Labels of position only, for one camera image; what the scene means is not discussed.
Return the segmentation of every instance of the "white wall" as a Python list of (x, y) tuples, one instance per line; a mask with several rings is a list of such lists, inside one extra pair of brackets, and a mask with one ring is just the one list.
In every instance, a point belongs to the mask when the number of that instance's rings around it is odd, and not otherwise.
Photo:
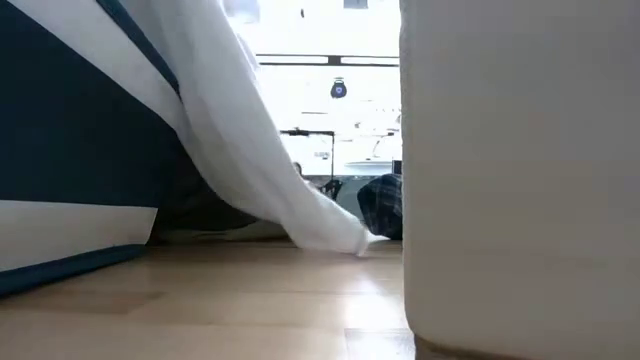
[(640, 1), (406, 0), (410, 324), (640, 358)]

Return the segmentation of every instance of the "plaid fabric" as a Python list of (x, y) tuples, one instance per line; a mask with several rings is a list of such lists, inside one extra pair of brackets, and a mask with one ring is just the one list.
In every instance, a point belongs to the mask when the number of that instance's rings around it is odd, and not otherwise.
[(402, 239), (402, 176), (386, 174), (358, 191), (364, 222), (375, 235)]

